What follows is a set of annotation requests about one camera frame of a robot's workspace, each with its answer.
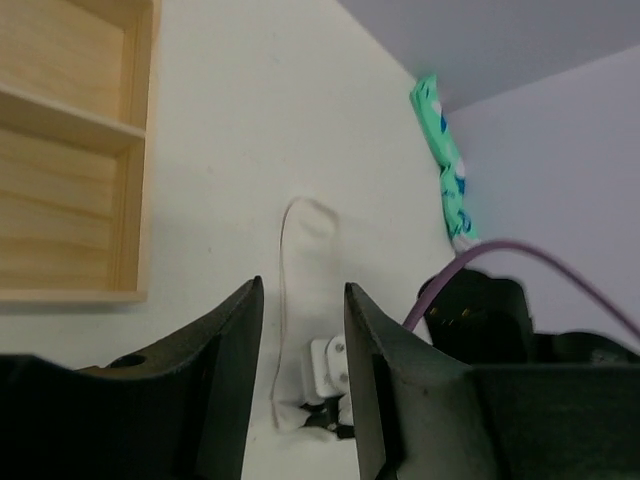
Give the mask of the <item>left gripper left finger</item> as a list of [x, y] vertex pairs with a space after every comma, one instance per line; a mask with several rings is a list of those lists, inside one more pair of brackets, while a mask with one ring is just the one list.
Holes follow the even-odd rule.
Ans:
[[1, 358], [5, 479], [238, 479], [263, 325], [260, 278], [104, 367]]

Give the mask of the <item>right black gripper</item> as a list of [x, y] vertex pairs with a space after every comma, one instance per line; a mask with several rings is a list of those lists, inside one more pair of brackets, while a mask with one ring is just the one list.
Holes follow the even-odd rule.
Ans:
[[317, 405], [305, 403], [301, 409], [309, 414], [303, 424], [304, 428], [321, 428], [335, 435], [338, 440], [355, 438], [349, 395], [326, 398]]

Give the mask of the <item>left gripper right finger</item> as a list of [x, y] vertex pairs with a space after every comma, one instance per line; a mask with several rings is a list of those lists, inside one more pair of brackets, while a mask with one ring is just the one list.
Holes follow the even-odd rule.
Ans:
[[363, 479], [635, 479], [639, 368], [461, 363], [357, 284], [344, 324]]

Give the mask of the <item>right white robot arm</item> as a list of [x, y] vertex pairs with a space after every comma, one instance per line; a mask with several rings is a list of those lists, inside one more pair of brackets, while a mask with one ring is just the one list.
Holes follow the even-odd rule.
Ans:
[[[596, 333], [537, 333], [523, 287], [464, 268], [454, 275], [424, 314], [432, 345], [466, 364], [637, 364], [639, 355]], [[354, 437], [346, 339], [315, 338], [301, 360], [308, 417], [338, 439]]]

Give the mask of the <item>white sock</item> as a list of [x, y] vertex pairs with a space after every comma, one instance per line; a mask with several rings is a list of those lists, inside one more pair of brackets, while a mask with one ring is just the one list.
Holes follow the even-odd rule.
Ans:
[[308, 414], [300, 405], [303, 348], [315, 338], [344, 335], [340, 236], [338, 214], [321, 202], [297, 197], [287, 206], [279, 237], [280, 333], [270, 392], [275, 427], [284, 433], [337, 439], [326, 430], [304, 428]]

